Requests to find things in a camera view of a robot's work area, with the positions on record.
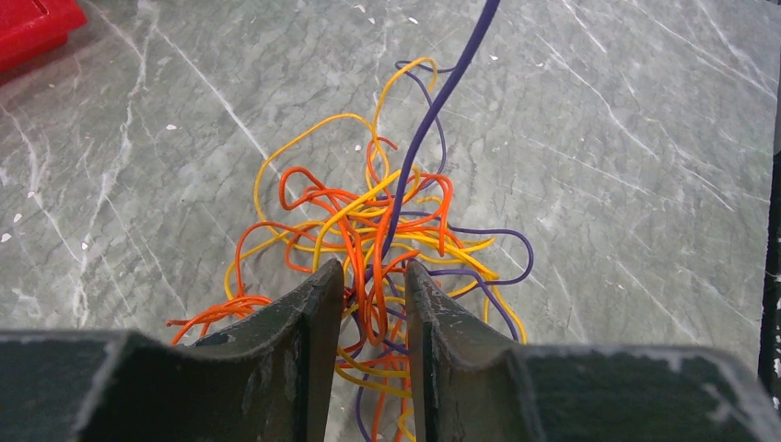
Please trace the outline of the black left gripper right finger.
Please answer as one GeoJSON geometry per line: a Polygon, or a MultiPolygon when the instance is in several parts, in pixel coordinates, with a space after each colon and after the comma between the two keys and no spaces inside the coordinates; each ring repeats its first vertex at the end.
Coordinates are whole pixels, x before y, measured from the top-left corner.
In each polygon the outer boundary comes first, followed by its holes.
{"type": "Polygon", "coordinates": [[[420,441],[776,441],[752,372],[713,348],[524,345],[405,275],[420,441]]]}

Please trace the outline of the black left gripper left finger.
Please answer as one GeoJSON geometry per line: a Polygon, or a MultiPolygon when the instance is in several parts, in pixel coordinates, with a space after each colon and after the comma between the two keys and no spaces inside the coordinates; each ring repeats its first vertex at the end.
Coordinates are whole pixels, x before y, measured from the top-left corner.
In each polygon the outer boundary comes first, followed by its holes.
{"type": "Polygon", "coordinates": [[[190,345],[139,331],[3,331],[5,441],[321,441],[344,277],[288,294],[190,345]]]}

